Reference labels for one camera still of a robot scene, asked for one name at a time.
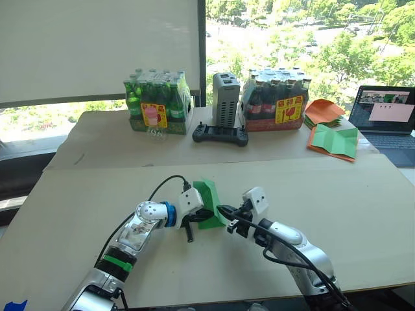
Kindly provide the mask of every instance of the green paper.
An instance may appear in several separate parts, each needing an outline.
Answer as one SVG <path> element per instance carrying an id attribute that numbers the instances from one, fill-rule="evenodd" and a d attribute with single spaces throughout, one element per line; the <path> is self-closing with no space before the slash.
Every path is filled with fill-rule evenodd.
<path id="1" fill-rule="evenodd" d="M 216 192 L 215 183 L 211 180 L 203 179 L 203 181 L 194 181 L 193 187 L 200 193 L 204 208 L 213 211 L 215 214 L 211 218 L 199 222 L 199 229 L 210 229 L 226 225 L 226 218 L 223 217 L 217 209 L 217 206 L 220 205 L 220 201 Z"/>
<path id="2" fill-rule="evenodd" d="M 336 126 L 340 126 L 341 119 L 342 119 L 342 117 L 340 116 L 337 119 L 334 119 L 333 121 L 330 121 L 330 122 L 321 122 L 319 124 L 323 124 L 325 126 L 328 126 L 329 128 L 334 128 Z M 305 115 L 304 124 L 307 125 L 311 129 L 316 126 L 314 124 L 314 122 L 307 115 Z"/>
<path id="3" fill-rule="evenodd" d="M 321 147 L 331 154 L 344 154 L 345 156 L 356 157 L 357 129 L 334 131 L 323 124 L 317 124 L 314 134 L 313 146 Z"/>

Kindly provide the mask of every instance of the green tape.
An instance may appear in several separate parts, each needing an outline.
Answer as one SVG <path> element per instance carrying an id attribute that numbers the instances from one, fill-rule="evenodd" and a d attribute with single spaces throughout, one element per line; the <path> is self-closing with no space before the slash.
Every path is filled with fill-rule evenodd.
<path id="1" fill-rule="evenodd" d="M 112 262 L 113 264 L 116 264 L 118 267 L 121 267 L 124 271 L 130 272 L 132 270 L 132 264 L 128 263 L 128 262 L 123 262 L 119 259 L 116 259 L 112 256 L 109 255 L 105 255 L 103 256 L 104 260 Z"/>

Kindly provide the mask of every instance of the blue ring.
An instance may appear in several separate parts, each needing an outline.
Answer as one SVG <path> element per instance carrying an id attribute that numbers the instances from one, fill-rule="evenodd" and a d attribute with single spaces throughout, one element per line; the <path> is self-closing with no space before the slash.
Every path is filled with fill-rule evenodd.
<path id="1" fill-rule="evenodd" d="M 165 227 L 172 227 L 176 224 L 176 208 L 169 202 L 162 202 L 167 208 L 167 222 Z"/>

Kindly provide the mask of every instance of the car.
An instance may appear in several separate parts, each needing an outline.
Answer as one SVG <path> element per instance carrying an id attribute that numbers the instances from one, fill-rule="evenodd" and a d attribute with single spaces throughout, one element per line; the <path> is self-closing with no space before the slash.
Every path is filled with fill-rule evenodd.
<path id="1" fill-rule="evenodd" d="M 316 40 L 312 40 L 309 44 L 306 45 L 306 47 L 316 47 L 316 46 L 317 46 Z"/>

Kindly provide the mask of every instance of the white table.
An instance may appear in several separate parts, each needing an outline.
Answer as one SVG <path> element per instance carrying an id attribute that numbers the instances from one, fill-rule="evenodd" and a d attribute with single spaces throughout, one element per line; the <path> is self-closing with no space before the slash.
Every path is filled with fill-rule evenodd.
<path id="1" fill-rule="evenodd" d="M 88 132 L 86 118 L 94 130 Z M 0 239 L 0 306 L 28 299 L 27 310 L 59 310 L 116 224 L 177 173 L 212 179 L 222 203 L 236 206 L 246 189 L 264 187 L 268 217 L 301 229 L 324 249 L 344 290 L 415 281 L 414 187 L 373 147 L 361 146 L 349 163 L 306 150 L 309 130 L 301 128 L 250 133 L 246 148 L 171 135 L 167 156 L 126 118 L 87 113 L 59 149 Z M 111 146 L 104 148 L 106 141 Z M 170 160 L 182 166 L 168 166 Z M 230 163 L 201 164 L 215 161 Z M 157 166 L 141 167 L 148 164 Z M 155 200 L 175 202 L 180 186 L 166 185 Z M 192 244 L 183 230 L 156 231 L 126 282 L 131 307 L 298 294 L 285 267 L 221 228 L 195 230 Z"/>
<path id="2" fill-rule="evenodd" d="M 195 108 L 190 132 L 169 135 L 162 144 L 153 143 L 146 133 L 134 132 L 127 111 L 91 111 L 84 113 L 46 168 L 140 167 L 148 165 L 184 165 L 264 161 L 303 157 L 327 157 L 305 145 L 310 129 L 279 132 L 251 132 L 246 147 L 204 141 L 195 143 L 191 134 L 199 122 L 211 124 L 211 108 Z M 338 129 L 352 128 L 342 120 Z M 358 147 L 361 154 L 378 153 L 370 144 Z"/>

